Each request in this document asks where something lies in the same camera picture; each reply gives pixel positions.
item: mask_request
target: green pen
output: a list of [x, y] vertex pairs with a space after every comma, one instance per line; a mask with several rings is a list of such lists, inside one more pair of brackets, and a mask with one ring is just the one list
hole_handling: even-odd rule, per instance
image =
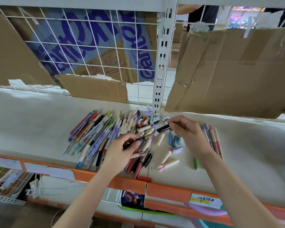
[[193, 158], [193, 160], [194, 160], [194, 168], [195, 168], [196, 170], [198, 170], [198, 161], [196, 160], [195, 157]]

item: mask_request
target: cable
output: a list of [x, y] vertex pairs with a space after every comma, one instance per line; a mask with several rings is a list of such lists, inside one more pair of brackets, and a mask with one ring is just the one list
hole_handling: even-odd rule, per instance
[[51, 221], [51, 228], [53, 227], [53, 221], [54, 221], [55, 217], [56, 217], [57, 214], [59, 214], [61, 211], [64, 211], [64, 209], [61, 209], [60, 211], [58, 211], [58, 212], [54, 215], [54, 217], [52, 218], [52, 221]]

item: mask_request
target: green strip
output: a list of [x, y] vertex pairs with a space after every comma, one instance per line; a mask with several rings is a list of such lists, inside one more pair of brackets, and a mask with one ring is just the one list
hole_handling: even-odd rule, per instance
[[158, 211], [152, 211], [152, 210], [133, 209], [133, 208], [126, 207], [126, 206], [118, 206], [118, 207], [123, 210], [129, 210], [129, 211], [135, 211], [135, 212], [144, 212], [144, 213], [149, 213], [149, 214], [168, 215], [168, 216], [178, 216], [177, 214], [158, 212]]

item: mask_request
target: purple pen cap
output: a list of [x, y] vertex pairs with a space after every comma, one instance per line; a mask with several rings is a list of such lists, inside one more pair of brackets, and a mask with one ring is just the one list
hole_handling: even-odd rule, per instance
[[180, 146], [180, 147], [173, 147], [172, 146], [171, 148], [174, 148], [173, 150], [171, 150], [173, 153], [180, 153], [183, 149], [182, 146]]

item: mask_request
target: blue pen cap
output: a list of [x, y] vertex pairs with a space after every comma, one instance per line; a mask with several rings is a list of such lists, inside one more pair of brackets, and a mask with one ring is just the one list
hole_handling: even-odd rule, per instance
[[178, 136], [175, 135], [174, 139], [173, 139], [173, 143], [172, 143], [172, 146], [175, 147], [176, 146], [176, 143], [178, 141]]
[[169, 132], [169, 145], [172, 145], [172, 132]]

